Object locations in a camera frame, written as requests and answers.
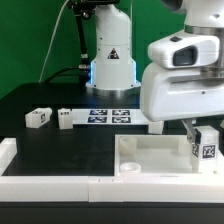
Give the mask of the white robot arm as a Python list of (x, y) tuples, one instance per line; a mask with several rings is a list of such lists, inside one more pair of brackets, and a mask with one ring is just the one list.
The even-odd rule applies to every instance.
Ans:
[(186, 15), (184, 29), (148, 46), (152, 62), (136, 80), (131, 25), (109, 2), (96, 3), (97, 54), (89, 91), (120, 95), (140, 89), (140, 109), (152, 121), (180, 120), (189, 141), (199, 144), (198, 117), (224, 113), (224, 0), (161, 0)]

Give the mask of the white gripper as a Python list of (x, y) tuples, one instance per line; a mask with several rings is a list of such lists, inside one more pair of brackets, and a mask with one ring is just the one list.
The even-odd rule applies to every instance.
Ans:
[(224, 114), (224, 80), (204, 79), (199, 69), (167, 70), (149, 64), (142, 76), (140, 109), (150, 121), (183, 119), (187, 140), (201, 143), (190, 118)]

